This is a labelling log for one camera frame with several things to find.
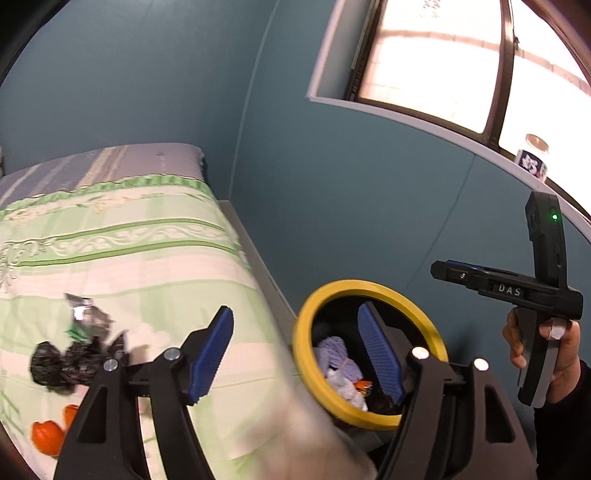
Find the trash bin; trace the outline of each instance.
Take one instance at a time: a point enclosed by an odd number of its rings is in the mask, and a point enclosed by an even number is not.
[[[349,404],[327,383],[314,356],[314,346],[329,336],[345,341],[348,357],[370,380],[379,382],[357,328],[359,307],[373,302],[388,326],[399,328],[412,346],[427,348],[439,360],[447,361],[443,340],[431,320],[409,299],[390,288],[363,280],[339,280],[320,287],[306,300],[295,323],[293,353],[302,380],[312,396],[333,417],[368,430],[395,430],[400,412],[389,415],[362,411]]]

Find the purple cloth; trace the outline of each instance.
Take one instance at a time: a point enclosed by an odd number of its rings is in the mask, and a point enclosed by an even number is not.
[[[326,377],[330,367],[330,352],[326,348],[315,347],[314,356],[320,371]]]
[[[341,370],[347,380],[358,382],[363,378],[357,364],[349,358],[345,341],[341,337],[325,338],[318,344],[317,348],[328,351],[330,355],[329,365],[335,370]]]

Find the glass jar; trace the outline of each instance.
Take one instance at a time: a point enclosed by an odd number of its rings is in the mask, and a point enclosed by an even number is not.
[[[524,146],[517,152],[515,163],[530,172],[539,181],[544,183],[548,176],[546,161],[550,147],[540,137],[534,134],[525,136]]]

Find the blue gripper pad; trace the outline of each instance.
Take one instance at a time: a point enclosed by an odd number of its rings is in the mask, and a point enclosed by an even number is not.
[[[390,347],[378,319],[368,305],[364,303],[357,312],[357,328],[363,340],[365,350],[378,376],[382,391],[389,395],[395,403],[400,403],[404,396],[401,367],[394,350]]]
[[[210,330],[209,336],[191,365],[191,383],[187,398],[192,403],[197,403],[209,392],[234,333],[234,314],[231,309],[225,308],[221,315],[214,319],[214,322],[214,325],[207,328]]]

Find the silver screw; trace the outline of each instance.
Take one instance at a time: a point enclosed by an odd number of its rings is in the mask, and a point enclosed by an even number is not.
[[[103,364],[103,368],[108,372],[112,372],[113,370],[117,370],[118,365],[119,365],[119,362],[117,360],[115,360],[114,358],[109,358]]]
[[[180,356],[181,350],[176,347],[169,348],[164,352],[164,358],[169,361],[176,360]]]
[[[474,367],[476,367],[481,372],[485,372],[488,370],[488,362],[483,358],[476,358],[474,360]]]
[[[423,346],[416,346],[413,348],[413,357],[419,360],[425,360],[429,356],[429,350]]]

